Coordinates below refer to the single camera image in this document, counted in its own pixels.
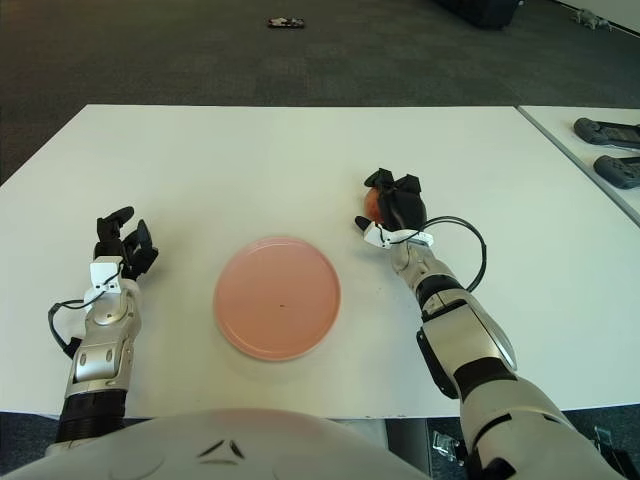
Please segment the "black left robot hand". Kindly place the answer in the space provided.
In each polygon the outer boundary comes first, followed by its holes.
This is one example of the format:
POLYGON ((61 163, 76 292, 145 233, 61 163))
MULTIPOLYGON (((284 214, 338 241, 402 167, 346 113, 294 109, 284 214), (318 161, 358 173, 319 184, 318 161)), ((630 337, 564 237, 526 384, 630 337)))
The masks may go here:
POLYGON ((137 279, 148 272, 159 252, 143 220, 121 238, 121 228, 133 215, 134 208, 127 206, 96 220, 98 242, 89 267, 91 288, 86 292, 87 299, 126 291, 140 294, 137 279))

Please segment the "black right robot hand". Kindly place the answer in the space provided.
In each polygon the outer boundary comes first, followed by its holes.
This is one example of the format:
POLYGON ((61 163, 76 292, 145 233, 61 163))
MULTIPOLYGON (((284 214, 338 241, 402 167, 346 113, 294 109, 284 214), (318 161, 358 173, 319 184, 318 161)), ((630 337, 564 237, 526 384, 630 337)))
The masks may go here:
POLYGON ((364 214, 356 216, 354 223, 366 243, 382 249, 405 242, 433 245, 433 237, 424 232, 427 214, 416 176, 395 179, 391 171, 379 168, 366 178, 364 186, 368 189, 364 214))

